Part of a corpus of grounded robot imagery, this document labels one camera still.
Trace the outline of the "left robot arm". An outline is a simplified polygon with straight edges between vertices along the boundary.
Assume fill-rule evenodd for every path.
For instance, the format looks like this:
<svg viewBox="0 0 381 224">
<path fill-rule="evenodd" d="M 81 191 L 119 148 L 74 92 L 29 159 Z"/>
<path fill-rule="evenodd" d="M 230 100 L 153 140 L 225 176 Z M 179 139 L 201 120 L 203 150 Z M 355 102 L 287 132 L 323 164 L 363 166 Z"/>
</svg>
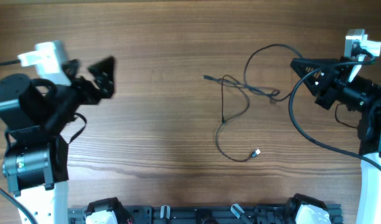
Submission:
<svg viewBox="0 0 381 224">
<path fill-rule="evenodd" d="M 20 211 L 23 223 L 68 223 L 68 145 L 61 136 L 67 123 L 83 118 L 82 105 L 97 105 L 115 92 L 114 57 L 77 76 L 79 61 L 61 65 L 69 84 L 15 73 L 0 80 L 0 118 L 7 128 L 2 191 Z"/>
</svg>

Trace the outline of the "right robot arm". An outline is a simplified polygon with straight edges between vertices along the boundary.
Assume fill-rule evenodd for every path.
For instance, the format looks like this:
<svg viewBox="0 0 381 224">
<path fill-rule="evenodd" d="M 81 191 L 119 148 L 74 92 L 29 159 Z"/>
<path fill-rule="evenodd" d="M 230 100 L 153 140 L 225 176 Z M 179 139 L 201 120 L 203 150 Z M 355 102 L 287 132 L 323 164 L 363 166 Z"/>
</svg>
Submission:
<svg viewBox="0 0 381 224">
<path fill-rule="evenodd" d="M 291 68 L 300 77 L 289 98 L 289 116 L 295 128 L 308 141 L 330 151 L 360 159 L 361 193 L 357 212 L 357 223 L 381 223 L 381 86 L 355 76 L 352 69 L 372 65 L 369 61 L 351 61 L 347 58 L 308 59 L 295 58 Z M 315 103 L 329 109 L 335 101 L 347 106 L 350 111 L 361 113 L 357 125 L 360 140 L 358 153 L 345 151 L 319 142 L 306 134 L 295 120 L 293 101 L 296 91 L 306 85 L 315 96 Z"/>
</svg>

